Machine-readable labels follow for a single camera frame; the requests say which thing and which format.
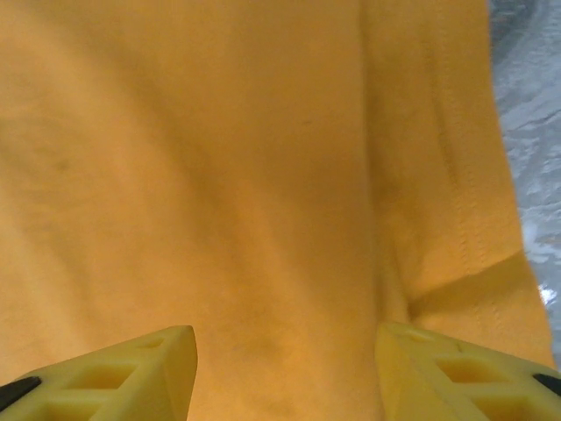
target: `orange t-shirt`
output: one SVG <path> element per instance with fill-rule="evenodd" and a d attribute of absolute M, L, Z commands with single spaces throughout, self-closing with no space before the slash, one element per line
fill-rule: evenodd
<path fill-rule="evenodd" d="M 0 1 L 0 382 L 193 325 L 189 419 L 381 420 L 410 322 L 551 365 L 486 2 Z"/>

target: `black tip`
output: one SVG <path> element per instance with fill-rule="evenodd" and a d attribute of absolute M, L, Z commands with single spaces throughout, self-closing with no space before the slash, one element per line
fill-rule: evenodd
<path fill-rule="evenodd" d="M 542 383 L 547 389 L 551 390 L 557 396 L 561 397 L 561 379 L 557 377 L 552 377 L 550 375 L 534 375 L 536 380 Z"/>
<path fill-rule="evenodd" d="M 0 386 L 0 412 L 27 395 L 41 384 L 38 377 L 26 377 Z"/>

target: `yellow fabric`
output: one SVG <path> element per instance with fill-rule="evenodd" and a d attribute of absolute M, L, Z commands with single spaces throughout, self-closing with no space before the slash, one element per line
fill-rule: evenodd
<path fill-rule="evenodd" d="M 486 2 L 0 0 L 0 382 L 195 327 L 202 420 L 381 420 L 384 319 L 548 365 Z"/>

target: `yellow cloth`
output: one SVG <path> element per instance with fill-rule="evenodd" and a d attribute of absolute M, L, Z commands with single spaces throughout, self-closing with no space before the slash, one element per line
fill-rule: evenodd
<path fill-rule="evenodd" d="M 545 364 L 485 0 L 0 0 L 0 382 L 189 324 L 189 419 L 381 420 L 376 325 Z"/>

